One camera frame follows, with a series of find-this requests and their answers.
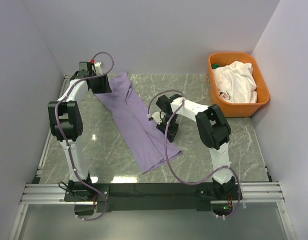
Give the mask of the purple t shirt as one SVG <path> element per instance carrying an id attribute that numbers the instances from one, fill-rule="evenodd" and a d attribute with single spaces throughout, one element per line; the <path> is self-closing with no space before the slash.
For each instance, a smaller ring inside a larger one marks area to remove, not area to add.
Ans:
<path id="1" fill-rule="evenodd" d="M 113 77 L 109 86 L 111 93 L 96 94 L 96 97 L 111 112 L 141 173 L 165 164 L 165 136 L 156 128 L 155 121 L 148 120 L 148 108 L 135 92 L 127 73 Z"/>

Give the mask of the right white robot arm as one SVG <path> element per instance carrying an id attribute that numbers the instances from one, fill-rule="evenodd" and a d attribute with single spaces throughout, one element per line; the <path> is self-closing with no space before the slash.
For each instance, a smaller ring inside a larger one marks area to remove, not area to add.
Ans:
<path id="1" fill-rule="evenodd" d="M 221 108 L 216 105 L 203 105 L 185 99 L 180 94 L 171 97 L 162 95 L 156 102 L 164 113 L 164 117 L 157 123 L 157 128 L 165 134 L 164 150 L 167 164 L 174 177 L 186 185 L 199 185 L 212 177 L 213 193 L 216 198 L 223 200 L 231 194 L 237 178 L 230 167 L 229 140 L 231 128 Z M 213 172 L 204 179 L 197 182 L 183 181 L 172 169 L 169 162 L 167 142 L 173 142 L 178 132 L 179 124 L 176 123 L 177 116 L 181 115 L 194 121 L 198 128 L 202 143 L 208 148 Z"/>

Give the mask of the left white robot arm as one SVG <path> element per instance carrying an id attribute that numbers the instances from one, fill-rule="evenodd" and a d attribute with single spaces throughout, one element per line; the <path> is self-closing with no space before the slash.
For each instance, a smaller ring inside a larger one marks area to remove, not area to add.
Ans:
<path id="1" fill-rule="evenodd" d="M 86 167 L 80 136 L 83 121 L 79 104 L 91 90 L 94 94 L 110 93 L 108 75 L 103 72 L 101 62 L 81 61 L 79 70 L 70 78 L 68 88 L 57 101 L 48 103 L 51 134 L 56 137 L 64 150 L 68 168 L 68 183 L 64 185 L 66 202 L 87 202 L 97 200 L 92 180 Z"/>

